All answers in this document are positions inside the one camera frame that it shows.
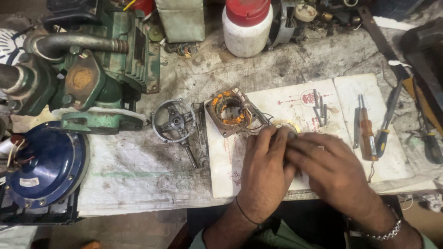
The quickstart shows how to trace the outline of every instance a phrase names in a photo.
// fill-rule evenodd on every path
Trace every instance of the white plastic jar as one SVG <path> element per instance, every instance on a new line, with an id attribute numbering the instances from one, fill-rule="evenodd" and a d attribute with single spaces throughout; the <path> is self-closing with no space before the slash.
<path id="1" fill-rule="evenodd" d="M 265 47 L 271 30 L 271 1 L 226 0 L 222 19 L 228 50 L 237 57 L 255 56 Z"/>

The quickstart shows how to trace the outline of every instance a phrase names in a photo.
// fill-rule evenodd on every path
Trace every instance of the bolt head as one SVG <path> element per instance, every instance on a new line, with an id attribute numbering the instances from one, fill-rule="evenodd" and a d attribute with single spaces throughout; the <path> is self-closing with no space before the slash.
<path id="1" fill-rule="evenodd" d="M 82 51 L 82 48 L 78 45 L 73 45 L 69 48 L 69 52 L 73 55 L 79 54 Z"/>
<path id="2" fill-rule="evenodd" d="M 21 107 L 21 103 L 20 103 L 20 101 L 18 101 L 16 99 L 12 99 L 8 102 L 8 108 L 12 111 L 19 110 L 20 107 Z"/>
<path id="3" fill-rule="evenodd" d="M 24 53 L 19 57 L 19 61 L 22 63 L 27 63 L 31 60 L 31 56 L 28 53 Z"/>
<path id="4" fill-rule="evenodd" d="M 66 95 L 63 96 L 63 98 L 62 98 L 62 103 L 63 103 L 64 105 L 71 104 L 71 103 L 73 103 L 74 101 L 75 101 L 75 98 L 74 98 L 74 96 L 72 96 L 72 94 L 66 94 Z"/>

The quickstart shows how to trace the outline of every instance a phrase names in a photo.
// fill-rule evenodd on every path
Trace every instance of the metal pin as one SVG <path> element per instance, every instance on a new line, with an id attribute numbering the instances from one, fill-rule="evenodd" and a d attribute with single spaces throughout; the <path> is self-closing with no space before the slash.
<path id="1" fill-rule="evenodd" d="M 314 109 L 315 116 L 317 117 L 317 121 L 319 122 L 320 127 L 323 127 L 323 122 L 322 122 L 322 119 L 320 118 L 319 113 L 317 112 L 317 108 L 315 108 L 315 107 L 312 107 L 312 108 Z"/>
<path id="2" fill-rule="evenodd" d="M 326 104 L 323 105 L 323 114 L 325 115 L 325 125 L 328 125 L 328 107 Z"/>
<path id="3" fill-rule="evenodd" d="M 317 99 L 317 90 L 314 89 L 314 100 L 315 100 L 315 108 L 320 108 L 319 100 Z"/>
<path id="4" fill-rule="evenodd" d="M 323 110 L 323 96 L 322 95 L 320 95 L 320 117 L 325 117 L 325 111 Z"/>
<path id="5" fill-rule="evenodd" d="M 360 95 L 358 96 L 359 106 L 354 113 L 354 149 L 357 149 L 360 144 Z"/>
<path id="6" fill-rule="evenodd" d="M 363 94 L 360 94 L 361 97 L 361 107 L 364 108 L 365 107 L 365 99 L 363 98 Z"/>

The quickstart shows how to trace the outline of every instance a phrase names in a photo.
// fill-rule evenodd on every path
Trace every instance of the white container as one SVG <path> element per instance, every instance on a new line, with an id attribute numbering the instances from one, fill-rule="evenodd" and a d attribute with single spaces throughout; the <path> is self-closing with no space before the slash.
<path id="1" fill-rule="evenodd" d="M 223 9 L 223 35 L 228 50 L 237 57 L 248 58 L 260 53 L 266 45 L 272 23 L 272 5 L 266 18 L 260 23 L 242 27 L 232 22 Z"/>

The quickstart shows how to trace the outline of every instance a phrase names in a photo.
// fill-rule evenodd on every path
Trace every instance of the silver bracelet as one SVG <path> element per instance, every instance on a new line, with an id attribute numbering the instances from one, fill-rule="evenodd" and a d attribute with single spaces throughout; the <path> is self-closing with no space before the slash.
<path id="1" fill-rule="evenodd" d="M 366 233 L 363 233 L 363 235 L 365 237 L 369 237 L 369 238 L 374 239 L 374 240 L 385 241 L 385 240 L 394 238 L 394 236 L 396 236 L 398 234 L 398 232 L 400 231 L 400 228 L 401 228 L 401 220 L 399 219 L 395 223 L 394 228 L 392 228 L 392 230 L 389 233 L 385 234 L 385 235 L 374 236 L 374 235 L 369 235 L 369 234 L 366 234 Z"/>

